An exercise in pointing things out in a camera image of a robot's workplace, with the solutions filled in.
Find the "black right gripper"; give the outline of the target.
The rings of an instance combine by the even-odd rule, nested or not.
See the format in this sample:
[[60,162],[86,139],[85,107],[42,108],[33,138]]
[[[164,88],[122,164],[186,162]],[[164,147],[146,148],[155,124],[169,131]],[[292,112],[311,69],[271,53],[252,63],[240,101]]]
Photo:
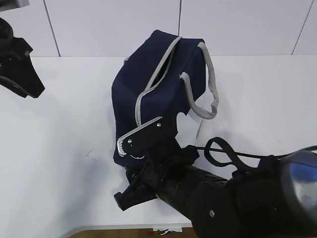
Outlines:
[[169,172],[179,167],[192,165],[198,158],[198,150],[193,145],[180,147],[175,138],[127,139],[126,154],[144,156],[145,164],[140,169],[127,169],[128,187],[114,195],[118,207],[125,211],[133,206],[157,199],[162,180]]

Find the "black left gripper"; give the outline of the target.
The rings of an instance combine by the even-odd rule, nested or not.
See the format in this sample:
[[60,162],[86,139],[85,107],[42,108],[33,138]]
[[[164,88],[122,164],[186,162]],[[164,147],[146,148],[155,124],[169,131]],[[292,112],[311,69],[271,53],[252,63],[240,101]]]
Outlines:
[[[0,19],[0,84],[26,98],[38,98],[45,87],[37,75],[30,53],[33,48],[24,38],[14,37],[13,28],[3,18]],[[5,77],[15,76],[14,81]]]

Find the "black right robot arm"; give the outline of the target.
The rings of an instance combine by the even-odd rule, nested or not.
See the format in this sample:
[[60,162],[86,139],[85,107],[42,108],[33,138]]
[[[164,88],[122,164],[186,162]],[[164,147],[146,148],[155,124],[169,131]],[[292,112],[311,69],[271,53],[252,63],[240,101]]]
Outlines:
[[317,155],[315,147],[262,156],[252,168],[222,138],[210,139],[236,167],[225,179],[193,166],[196,146],[181,148],[174,138],[146,151],[148,162],[129,169],[129,186],[114,198],[121,210],[160,199],[191,221],[199,238],[314,238],[317,235]]

